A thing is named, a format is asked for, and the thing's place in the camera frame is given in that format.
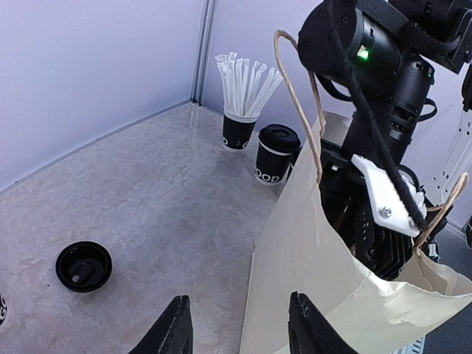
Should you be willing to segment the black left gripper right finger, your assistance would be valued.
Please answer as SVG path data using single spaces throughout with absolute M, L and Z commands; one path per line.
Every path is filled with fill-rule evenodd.
M 356 354 L 307 295 L 294 291 L 288 312 L 290 353 Z

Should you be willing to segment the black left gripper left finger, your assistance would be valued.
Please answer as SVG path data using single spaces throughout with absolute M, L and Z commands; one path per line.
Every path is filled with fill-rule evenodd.
M 129 354 L 193 353 L 193 326 L 188 295 L 175 296 Z

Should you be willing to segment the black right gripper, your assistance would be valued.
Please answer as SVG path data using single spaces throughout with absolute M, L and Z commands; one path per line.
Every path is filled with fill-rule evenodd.
M 347 134 L 324 138 L 322 208 L 346 246 L 377 277 L 393 281 L 414 254 L 438 258 L 445 227 L 471 168 L 471 77 L 462 84 L 462 111 L 442 169 L 429 183 L 402 163 L 415 128 L 429 119 L 434 67 L 471 67 L 469 1 L 323 1 L 299 31 L 301 64 L 327 93 L 355 105 Z M 367 186 L 353 154 L 385 170 L 415 226 L 408 237 L 374 222 Z

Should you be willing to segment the cream paper bag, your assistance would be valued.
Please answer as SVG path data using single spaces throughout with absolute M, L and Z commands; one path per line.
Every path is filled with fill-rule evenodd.
M 425 255 L 413 256 L 394 282 L 352 256 L 322 210 L 320 136 L 326 120 L 306 125 L 307 141 L 251 260 L 242 353 L 288 351 L 288 304 L 306 294 L 359 353 L 392 353 L 471 303 L 471 281 Z

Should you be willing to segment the stack of black lids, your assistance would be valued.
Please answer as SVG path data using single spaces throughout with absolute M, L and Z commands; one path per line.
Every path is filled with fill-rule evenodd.
M 67 289 L 77 293 L 89 293 L 103 287 L 112 269 L 109 252 L 92 241 L 80 241 L 67 246 L 55 262 L 58 280 Z

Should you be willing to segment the black paper coffee cup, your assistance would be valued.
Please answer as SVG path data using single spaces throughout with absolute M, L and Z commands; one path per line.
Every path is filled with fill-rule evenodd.
M 261 184 L 270 186 L 280 183 L 287 172 L 291 157 L 298 150 L 293 153 L 278 153 L 262 144 L 258 135 L 258 150 L 254 171 L 255 178 Z

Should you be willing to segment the black cup lid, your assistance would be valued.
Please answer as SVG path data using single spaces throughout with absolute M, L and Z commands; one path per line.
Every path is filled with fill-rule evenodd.
M 259 140 L 267 148 L 278 153 L 293 153 L 301 146 L 298 134 L 281 124 L 270 124 L 259 132 Z

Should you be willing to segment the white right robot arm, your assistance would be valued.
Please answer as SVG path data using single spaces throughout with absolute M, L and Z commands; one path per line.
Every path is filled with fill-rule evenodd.
M 426 181 L 403 165 L 423 113 L 434 67 L 471 65 L 469 1 L 323 1 L 306 18 L 301 64 L 331 97 L 352 102 L 345 135 L 321 142 L 324 213 L 355 258 L 383 280 L 412 256 L 438 259 L 443 230 L 471 167 L 471 76 L 442 167 Z

